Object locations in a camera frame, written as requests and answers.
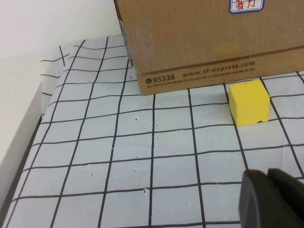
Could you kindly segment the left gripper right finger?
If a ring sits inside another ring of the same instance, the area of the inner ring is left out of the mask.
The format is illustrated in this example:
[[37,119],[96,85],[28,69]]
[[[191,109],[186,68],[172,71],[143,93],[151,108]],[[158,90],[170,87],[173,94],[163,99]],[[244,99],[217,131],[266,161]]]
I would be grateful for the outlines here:
[[288,173],[277,169],[268,169],[267,177],[280,191],[281,196],[298,215],[304,217],[304,184]]

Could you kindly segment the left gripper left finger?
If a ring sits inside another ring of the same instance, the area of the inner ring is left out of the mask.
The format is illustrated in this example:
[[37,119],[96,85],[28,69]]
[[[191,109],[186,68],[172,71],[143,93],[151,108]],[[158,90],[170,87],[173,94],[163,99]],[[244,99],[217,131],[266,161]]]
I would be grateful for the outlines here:
[[246,170],[242,176],[239,217],[243,228],[302,228],[304,218],[291,209],[280,191],[259,170]]

